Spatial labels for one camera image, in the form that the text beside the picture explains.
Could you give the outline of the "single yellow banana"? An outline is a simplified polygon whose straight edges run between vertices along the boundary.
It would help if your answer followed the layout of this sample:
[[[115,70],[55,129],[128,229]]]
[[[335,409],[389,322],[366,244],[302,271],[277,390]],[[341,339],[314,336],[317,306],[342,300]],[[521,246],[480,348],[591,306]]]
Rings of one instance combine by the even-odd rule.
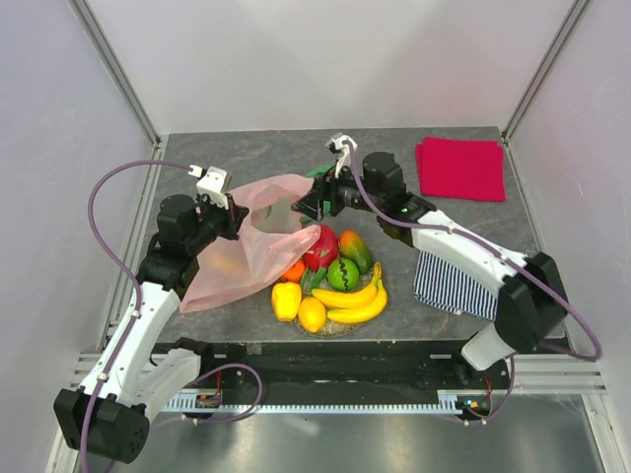
[[[224,254],[212,254],[209,258],[211,267],[233,278],[241,278],[247,274],[247,264]]]

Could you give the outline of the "pink plastic bag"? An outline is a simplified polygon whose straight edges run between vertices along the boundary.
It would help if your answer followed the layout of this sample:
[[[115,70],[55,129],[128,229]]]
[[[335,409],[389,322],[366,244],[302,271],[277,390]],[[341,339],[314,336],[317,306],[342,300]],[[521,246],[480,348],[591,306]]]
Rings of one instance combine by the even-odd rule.
[[[313,180],[293,173],[275,175],[232,191],[248,207],[239,240],[217,239],[198,256],[199,270],[179,306],[181,313],[208,310],[239,301],[270,286],[317,241],[319,226],[303,226],[291,205],[305,196]],[[247,264],[233,278],[214,270],[209,258],[224,254]]]

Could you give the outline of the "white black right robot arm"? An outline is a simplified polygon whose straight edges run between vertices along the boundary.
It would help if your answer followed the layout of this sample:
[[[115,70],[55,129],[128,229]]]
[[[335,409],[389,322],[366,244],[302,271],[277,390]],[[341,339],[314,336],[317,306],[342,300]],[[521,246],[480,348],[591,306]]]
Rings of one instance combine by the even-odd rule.
[[[361,173],[350,159],[340,159],[292,208],[314,221],[346,208],[374,213],[387,235],[418,249],[414,285],[424,304],[488,319],[452,362],[462,387],[476,386],[502,359],[533,352],[567,315],[567,296],[549,255],[527,256],[465,229],[408,191],[389,153],[366,156]]]

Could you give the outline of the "small green watermelon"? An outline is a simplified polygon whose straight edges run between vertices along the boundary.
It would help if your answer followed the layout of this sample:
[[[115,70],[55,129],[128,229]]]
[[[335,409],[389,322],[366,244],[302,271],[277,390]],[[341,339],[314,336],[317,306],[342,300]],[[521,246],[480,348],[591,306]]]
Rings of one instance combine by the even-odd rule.
[[[347,258],[334,260],[327,269],[327,283],[335,291],[349,292],[359,283],[359,270],[355,263]]]

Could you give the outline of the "yellow banana bunch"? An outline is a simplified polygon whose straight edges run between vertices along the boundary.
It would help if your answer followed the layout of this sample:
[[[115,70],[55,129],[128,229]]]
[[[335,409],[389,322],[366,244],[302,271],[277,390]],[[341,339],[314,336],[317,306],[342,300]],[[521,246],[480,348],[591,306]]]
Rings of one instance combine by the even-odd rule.
[[[386,308],[388,294],[382,275],[382,264],[377,262],[370,283],[362,290],[341,293],[316,288],[312,290],[312,296],[326,307],[329,320],[342,324],[364,323],[380,315]]]

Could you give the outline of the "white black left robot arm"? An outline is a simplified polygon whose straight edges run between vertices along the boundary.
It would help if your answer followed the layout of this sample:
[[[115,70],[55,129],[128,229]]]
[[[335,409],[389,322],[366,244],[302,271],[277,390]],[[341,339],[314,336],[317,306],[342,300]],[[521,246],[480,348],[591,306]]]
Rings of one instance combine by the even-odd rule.
[[[248,215],[234,199],[226,207],[207,196],[170,196],[160,205],[158,230],[141,261],[138,290],[109,344],[79,387],[61,390],[53,403],[66,444],[82,454],[130,463],[141,452],[152,422],[191,383],[205,387],[216,364],[193,341],[169,350],[144,373],[165,324],[199,270],[198,255],[216,239],[236,240]]]

